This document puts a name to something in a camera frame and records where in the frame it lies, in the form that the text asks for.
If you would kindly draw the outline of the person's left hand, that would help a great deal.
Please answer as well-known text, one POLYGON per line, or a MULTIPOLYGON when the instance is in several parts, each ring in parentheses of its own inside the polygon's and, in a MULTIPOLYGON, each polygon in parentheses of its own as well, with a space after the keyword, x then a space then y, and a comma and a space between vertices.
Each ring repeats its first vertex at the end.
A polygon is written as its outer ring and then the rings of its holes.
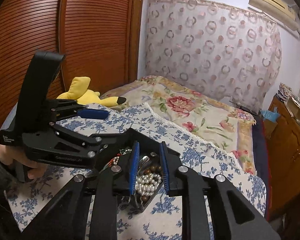
POLYGON ((22 148, 2 144, 0 144, 0 162, 7 166, 11 166, 13 163, 18 162, 29 167, 30 169, 27 172, 27 177, 29 179, 42 177, 47 169, 46 164, 37 163, 28 159, 22 148))

